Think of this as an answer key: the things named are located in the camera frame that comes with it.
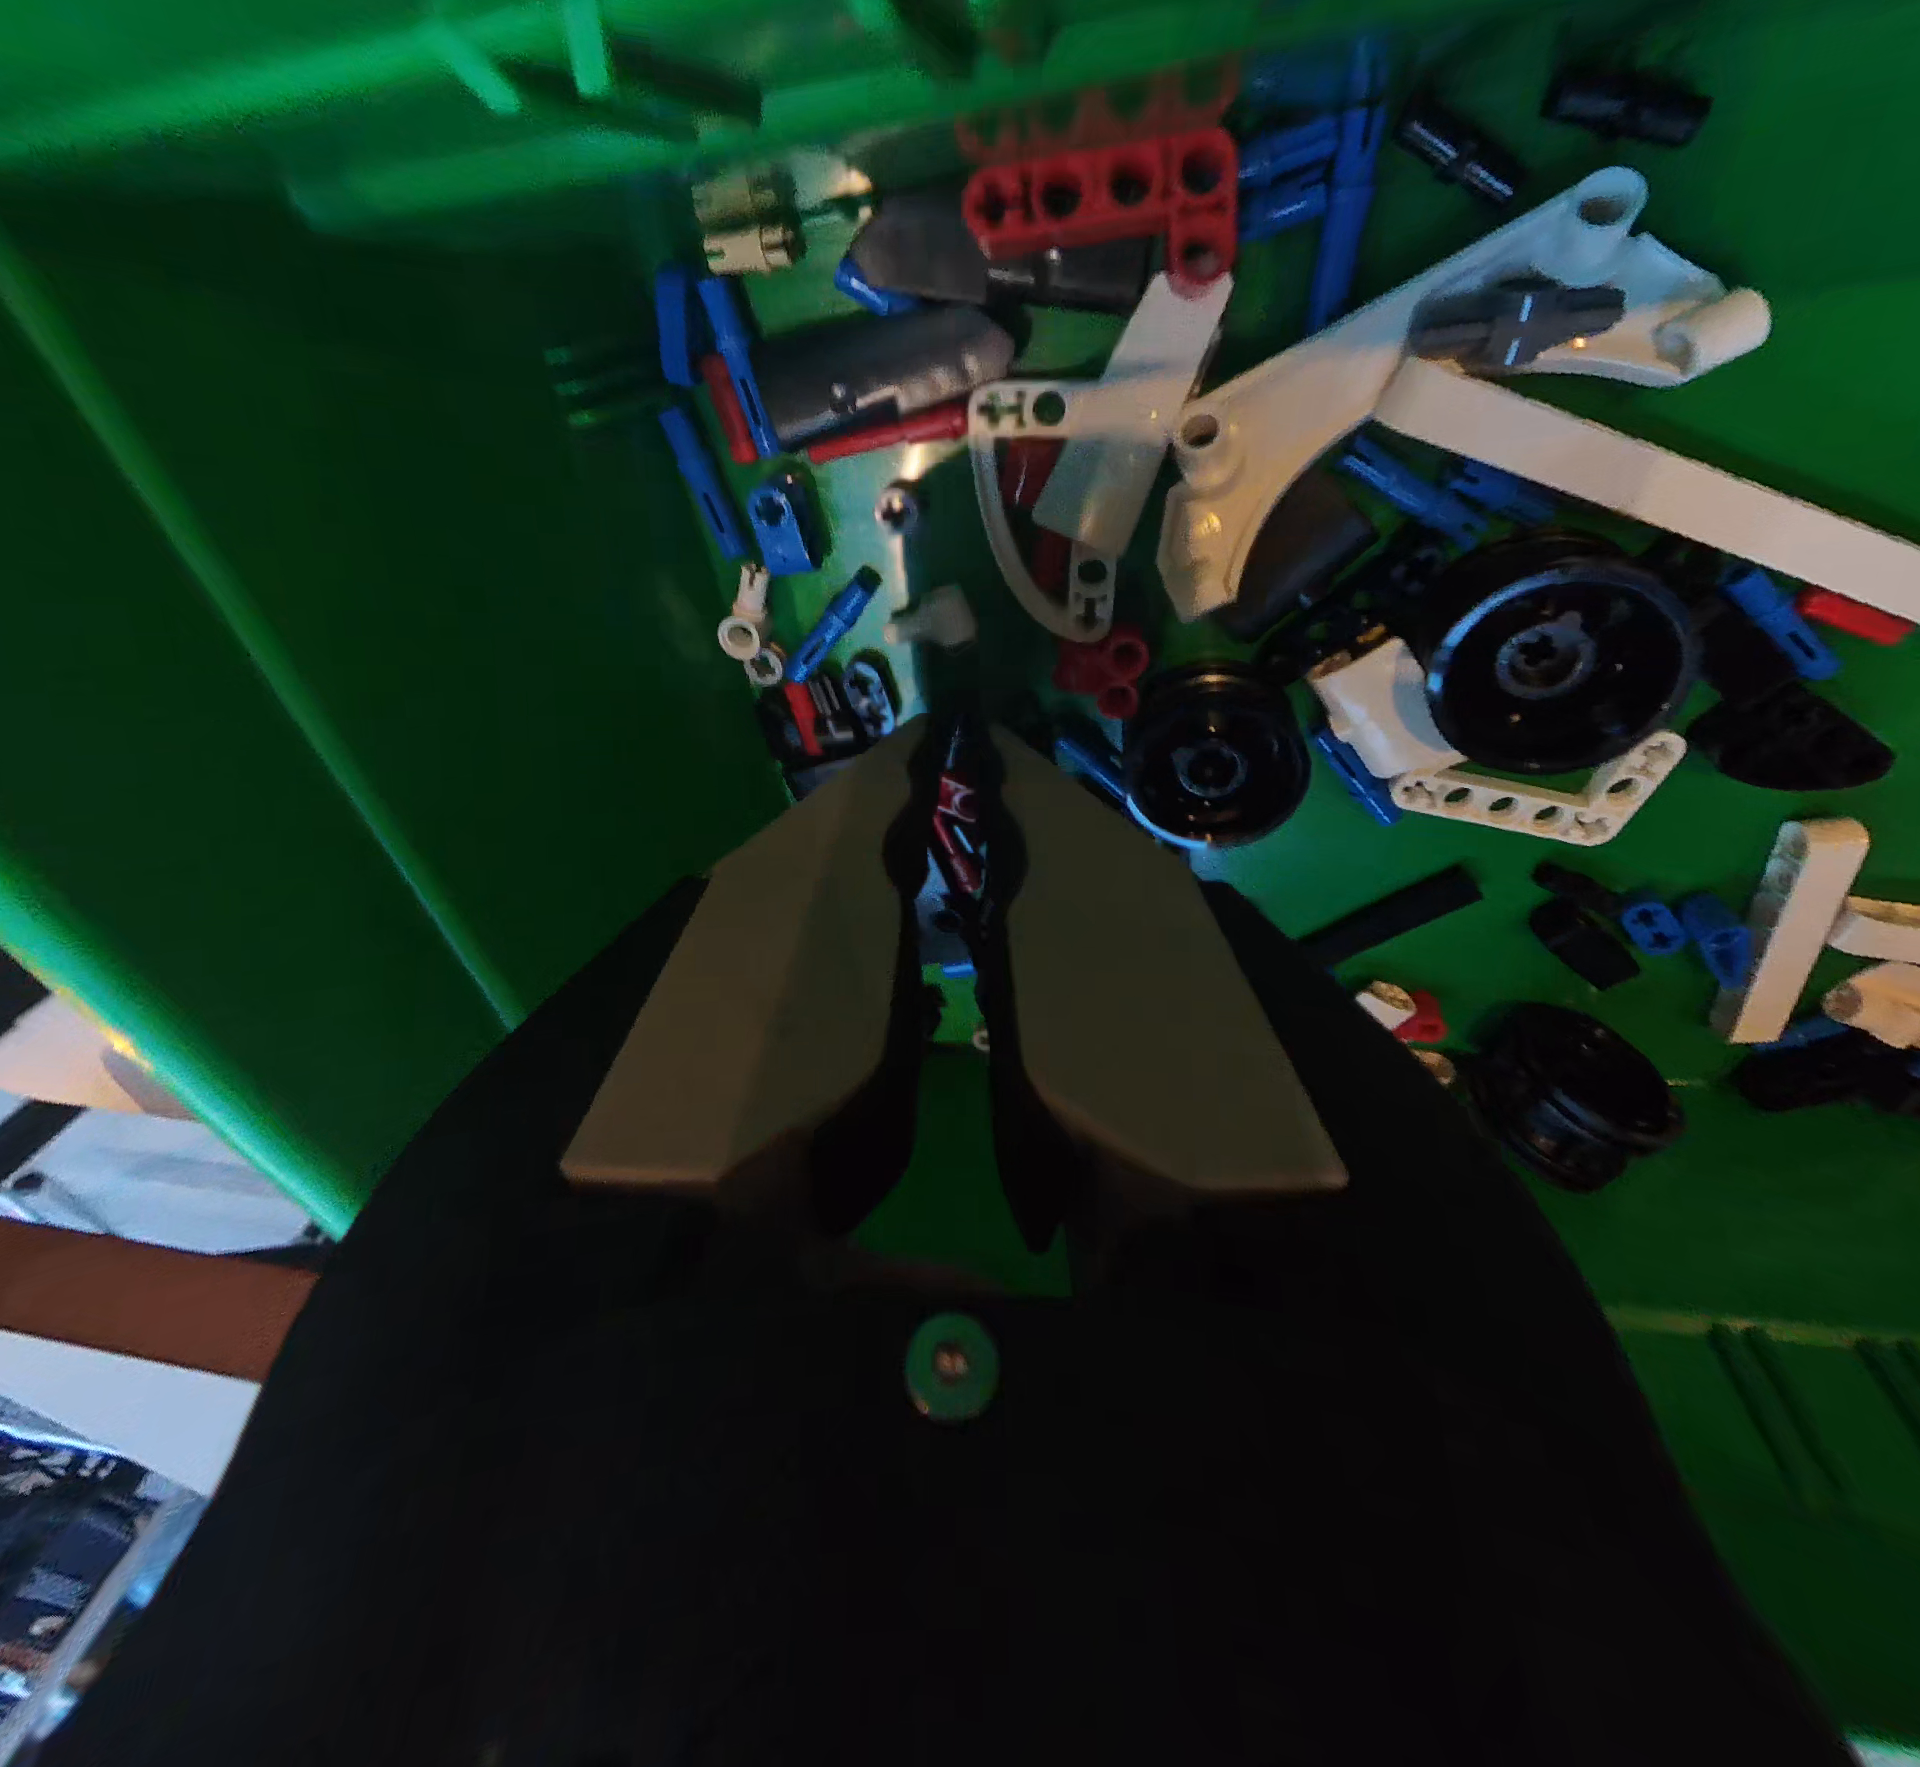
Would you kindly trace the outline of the small black toy wheel rim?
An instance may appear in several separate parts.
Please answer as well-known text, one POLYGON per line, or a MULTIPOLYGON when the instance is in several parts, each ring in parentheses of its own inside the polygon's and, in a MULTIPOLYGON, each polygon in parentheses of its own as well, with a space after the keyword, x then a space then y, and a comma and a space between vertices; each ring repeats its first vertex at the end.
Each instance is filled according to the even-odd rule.
POLYGON ((1596 1016, 1524 1002, 1501 1008, 1460 1064, 1477 1118, 1534 1176, 1594 1196, 1667 1154, 1686 1114, 1667 1078, 1596 1016))
POLYGON ((1244 660, 1160 670, 1138 688, 1123 734, 1133 820, 1186 848, 1252 846, 1304 806, 1313 750, 1284 682, 1244 660))

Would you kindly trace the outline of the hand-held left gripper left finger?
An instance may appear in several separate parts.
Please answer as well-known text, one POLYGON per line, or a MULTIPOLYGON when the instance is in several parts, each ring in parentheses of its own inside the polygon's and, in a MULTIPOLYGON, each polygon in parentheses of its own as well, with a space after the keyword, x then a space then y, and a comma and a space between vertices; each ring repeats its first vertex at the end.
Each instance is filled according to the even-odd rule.
POLYGON ((562 1156, 568 1182, 850 1234, 910 1162, 927 718, 716 864, 562 1156))

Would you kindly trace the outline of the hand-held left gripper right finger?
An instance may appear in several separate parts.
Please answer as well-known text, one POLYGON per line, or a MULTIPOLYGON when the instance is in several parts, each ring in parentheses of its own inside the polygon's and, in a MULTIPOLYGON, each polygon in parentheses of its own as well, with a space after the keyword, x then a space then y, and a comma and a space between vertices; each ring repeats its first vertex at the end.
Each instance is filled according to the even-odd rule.
POLYGON ((976 992, 992 1146, 1026 1244, 1102 1216, 1347 1190, 1188 864, 1009 730, 976 760, 976 992))

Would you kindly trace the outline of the glossy printed sheet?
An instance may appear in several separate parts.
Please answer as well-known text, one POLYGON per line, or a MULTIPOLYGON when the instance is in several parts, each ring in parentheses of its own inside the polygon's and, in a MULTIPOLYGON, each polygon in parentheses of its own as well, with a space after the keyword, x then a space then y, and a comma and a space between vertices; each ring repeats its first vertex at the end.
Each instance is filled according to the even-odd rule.
POLYGON ((204 1494, 2 1402, 5 1763, 36 1763, 204 1515, 204 1494))

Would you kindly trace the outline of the pile of toy brick pieces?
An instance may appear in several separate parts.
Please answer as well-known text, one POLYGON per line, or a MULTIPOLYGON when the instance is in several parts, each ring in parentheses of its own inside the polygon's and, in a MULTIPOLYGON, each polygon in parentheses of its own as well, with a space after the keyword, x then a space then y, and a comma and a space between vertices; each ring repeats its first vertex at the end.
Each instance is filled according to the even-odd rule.
POLYGON ((1639 230, 1644 176, 1607 168, 1433 266, 1372 304, 1328 320, 1248 374, 1200 392, 1235 294, 1238 196, 1267 184, 1215 116, 1173 128, 1092 130, 1053 148, 976 152, 951 202, 987 264, 1164 240, 1098 382, 1009 380, 1013 340, 974 302, 902 316, 934 332, 917 372, 848 374, 805 390, 756 372, 733 294, 702 302, 704 340, 682 300, 660 308, 669 380, 701 356, 734 364, 734 402, 770 460, 818 436, 898 444, 925 412, 967 402, 980 522, 1010 592, 1068 646, 1115 632, 1112 578, 1164 460, 1159 572, 1186 620, 1251 590, 1271 524, 1313 464, 1369 426, 1502 470, 1671 538, 1831 588, 1916 620, 1916 544, 1705 462, 1514 394, 1502 374, 1537 366, 1637 388, 1678 388, 1761 348, 1764 298, 1639 230))

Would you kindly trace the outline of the large black toy wheel rim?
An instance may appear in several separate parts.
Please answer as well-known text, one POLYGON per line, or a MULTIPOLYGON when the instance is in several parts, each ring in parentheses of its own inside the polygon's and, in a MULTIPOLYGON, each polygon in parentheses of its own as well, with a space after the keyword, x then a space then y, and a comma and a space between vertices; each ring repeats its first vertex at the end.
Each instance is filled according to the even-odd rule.
POLYGON ((1700 672, 1688 602, 1615 542, 1522 532, 1465 554, 1404 622, 1433 724, 1469 766, 1596 770, 1665 730, 1700 672))

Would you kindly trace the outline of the green plastic bin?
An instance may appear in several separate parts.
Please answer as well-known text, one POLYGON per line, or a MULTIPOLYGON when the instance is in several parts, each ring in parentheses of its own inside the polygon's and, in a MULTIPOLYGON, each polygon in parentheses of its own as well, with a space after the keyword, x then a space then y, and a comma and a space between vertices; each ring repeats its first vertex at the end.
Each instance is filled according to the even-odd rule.
POLYGON ((1916 0, 5 0, 5 1030, 36 980, 295 1198, 204 1521, 43 1763, 1916 1763, 1916 620, 1369 426, 1236 606, 1164 460, 1068 646, 967 402, 770 460, 774 388, 1098 382, 1162 238, 987 264, 976 152, 1215 116, 1200 392, 1607 168, 1759 292, 1528 400, 1916 544, 1916 0), (1675 720, 1469 766, 1407 644, 1590 532, 1675 720), (1300 812, 1125 804, 1141 684, 1284 682, 1300 812), (927 856, 902 1180, 850 1234, 562 1168, 708 874, 978 690, 1188 864, 1348 1168, 1035 1250, 927 856), (1686 1114, 1594 1196, 1460 1066, 1596 1016, 1686 1114))

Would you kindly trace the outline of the black printed brick panel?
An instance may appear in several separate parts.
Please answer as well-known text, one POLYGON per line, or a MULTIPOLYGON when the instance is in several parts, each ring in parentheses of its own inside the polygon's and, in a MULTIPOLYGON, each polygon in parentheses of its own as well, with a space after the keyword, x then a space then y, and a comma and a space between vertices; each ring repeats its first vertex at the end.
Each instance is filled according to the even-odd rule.
POLYGON ((921 748, 928 854, 956 924, 978 916, 992 888, 1004 764, 987 712, 978 690, 951 692, 928 716, 921 748))

